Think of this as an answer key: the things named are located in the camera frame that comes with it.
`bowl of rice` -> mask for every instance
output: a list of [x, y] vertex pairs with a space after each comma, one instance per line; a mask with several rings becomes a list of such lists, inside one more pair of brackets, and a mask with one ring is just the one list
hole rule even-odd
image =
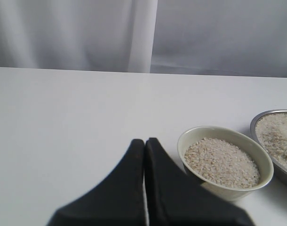
[[287, 109], [260, 113], [251, 121], [250, 131], [271, 157], [276, 177], [287, 185]]
[[254, 140], [230, 129], [189, 129], [179, 137], [177, 150], [185, 172], [227, 201], [247, 196], [273, 177], [267, 152]]

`cream bowl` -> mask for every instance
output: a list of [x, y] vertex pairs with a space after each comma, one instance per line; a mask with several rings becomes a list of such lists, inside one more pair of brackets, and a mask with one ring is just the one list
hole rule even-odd
[[[251, 156], [258, 166], [260, 172], [260, 182], [251, 188], [231, 188], [218, 185], [195, 172], [185, 161], [186, 150], [194, 143], [203, 138], [217, 138], [225, 140], [246, 152]], [[273, 163], [267, 152], [254, 140], [236, 131], [216, 126], [200, 126], [185, 131], [178, 139], [177, 150], [183, 167], [188, 176], [195, 179], [202, 187], [213, 194], [227, 200], [235, 201], [243, 198], [251, 192], [266, 186], [273, 177]]]

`rice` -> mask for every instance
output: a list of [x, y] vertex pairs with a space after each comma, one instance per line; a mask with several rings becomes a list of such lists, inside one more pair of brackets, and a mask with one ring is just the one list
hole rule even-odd
[[266, 151], [287, 169], [287, 113], [264, 116], [255, 132]]
[[185, 161], [202, 177], [226, 187], [250, 188], [260, 173], [251, 157], [224, 140], [204, 138], [185, 152]]

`bowl rim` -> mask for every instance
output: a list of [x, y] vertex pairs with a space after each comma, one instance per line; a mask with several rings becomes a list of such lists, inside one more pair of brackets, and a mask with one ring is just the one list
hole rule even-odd
[[[257, 123], [265, 116], [269, 114], [278, 114], [278, 113], [287, 113], [287, 109], [276, 109], [276, 110], [270, 110], [270, 111], [265, 111], [262, 113], [259, 113], [256, 117], [253, 118], [253, 120], [250, 123], [250, 133], [252, 135], [252, 139], [256, 141], [260, 146], [262, 146], [261, 142], [259, 141], [257, 135], [256, 135], [256, 125]], [[271, 155], [268, 153], [270, 156], [273, 164], [278, 167], [284, 174], [287, 175], [287, 168], [284, 167], [282, 164], [280, 164], [275, 158], [271, 157]]]
[[[193, 131], [193, 130], [197, 130], [197, 129], [219, 129], [219, 130], [225, 130], [225, 131], [229, 131], [229, 132], [231, 132], [231, 133], [237, 134], [237, 135], [239, 135], [241, 138], [246, 139], [246, 140], [248, 140], [248, 141], [251, 142], [251, 143], [254, 143], [254, 144], [259, 148], [259, 151], [262, 151], [262, 152], [265, 154], [265, 156], [266, 156], [266, 158], [267, 158], [267, 160], [268, 160], [268, 163], [269, 163], [269, 165], [270, 165], [269, 176], [268, 176], [263, 182], [259, 183], [258, 185], [254, 186], [254, 187], [249, 187], [249, 188], [233, 188], [233, 187], [227, 187], [227, 186], [223, 186], [223, 185], [216, 184], [216, 183], [214, 183], [214, 182], [212, 182], [212, 181], [210, 181], [210, 180], [208, 180], [208, 179], [202, 177], [200, 174], [198, 174], [197, 172], [195, 172], [195, 171], [187, 164], [187, 162], [185, 161], [184, 157], [182, 157], [181, 150], [180, 150], [180, 148], [179, 148], [179, 144], [180, 144], [181, 138], [182, 138], [185, 134], [187, 134], [187, 133], [189, 133], [189, 132], [191, 132], [191, 131]], [[219, 127], [219, 126], [197, 126], [197, 127], [193, 127], [193, 128], [191, 128], [191, 129], [186, 130], [185, 132], [183, 132], [183, 133], [180, 135], [180, 137], [179, 137], [179, 139], [178, 139], [178, 142], [177, 142], [177, 151], [178, 151], [179, 158], [181, 159], [183, 165], [186, 166], [186, 168], [187, 168], [190, 172], [192, 172], [195, 176], [197, 176], [198, 178], [200, 178], [201, 180], [203, 180], [203, 181], [205, 181], [205, 182], [208, 182], [208, 183], [210, 183], [210, 184], [212, 184], [212, 185], [214, 185], [214, 186], [217, 186], [217, 187], [220, 187], [220, 188], [223, 188], [223, 189], [226, 189], [226, 190], [237, 191], [237, 192], [250, 192], [250, 191], [255, 191], [255, 190], [258, 190], [258, 189], [260, 189], [260, 188], [266, 186], [266, 185], [272, 180], [272, 178], [273, 178], [273, 173], [274, 173], [273, 163], [272, 163], [272, 160], [271, 160], [270, 156], [269, 156], [268, 153], [265, 151], [265, 149], [264, 149], [261, 145], [259, 145], [256, 141], [254, 141], [253, 139], [249, 138], [248, 136], [246, 136], [246, 135], [244, 135], [244, 134], [242, 134], [242, 133], [236, 132], [236, 131], [234, 131], [234, 130], [224, 128], [224, 127]]]

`white table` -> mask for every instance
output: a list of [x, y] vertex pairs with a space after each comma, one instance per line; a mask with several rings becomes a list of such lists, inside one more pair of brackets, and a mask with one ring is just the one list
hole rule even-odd
[[[99, 183], [131, 139], [157, 137], [181, 166], [179, 135], [217, 125], [249, 135], [287, 108], [287, 79], [0, 68], [0, 226], [45, 225]], [[237, 204], [257, 226], [287, 226], [274, 179]]]

